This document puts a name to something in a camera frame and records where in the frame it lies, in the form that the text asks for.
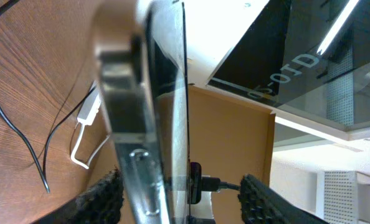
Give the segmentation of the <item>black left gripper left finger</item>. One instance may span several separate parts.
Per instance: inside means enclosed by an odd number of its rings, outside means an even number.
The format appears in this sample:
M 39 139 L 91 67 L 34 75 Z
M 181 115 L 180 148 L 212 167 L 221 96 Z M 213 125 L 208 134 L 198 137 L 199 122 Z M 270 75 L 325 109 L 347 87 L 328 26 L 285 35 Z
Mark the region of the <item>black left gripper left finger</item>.
M 36 223 L 118 223 L 123 206 L 123 180 L 118 169 L 111 170 L 89 189 Z

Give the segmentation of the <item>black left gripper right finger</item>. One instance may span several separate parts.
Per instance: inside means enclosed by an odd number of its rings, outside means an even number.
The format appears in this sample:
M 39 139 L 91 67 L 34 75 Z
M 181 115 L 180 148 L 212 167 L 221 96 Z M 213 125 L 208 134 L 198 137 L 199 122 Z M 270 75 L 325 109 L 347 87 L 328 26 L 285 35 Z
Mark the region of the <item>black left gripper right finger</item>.
M 238 198 L 244 223 L 326 224 L 324 220 L 292 205 L 250 174 L 241 180 Z

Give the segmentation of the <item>black Galaxy flip phone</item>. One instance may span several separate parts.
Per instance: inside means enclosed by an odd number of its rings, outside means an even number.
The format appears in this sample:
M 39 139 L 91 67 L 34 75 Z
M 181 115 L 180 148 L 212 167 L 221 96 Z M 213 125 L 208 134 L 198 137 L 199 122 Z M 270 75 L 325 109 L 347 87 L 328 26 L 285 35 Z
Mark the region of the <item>black Galaxy flip phone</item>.
M 92 44 L 135 222 L 189 223 L 184 2 L 105 1 Z

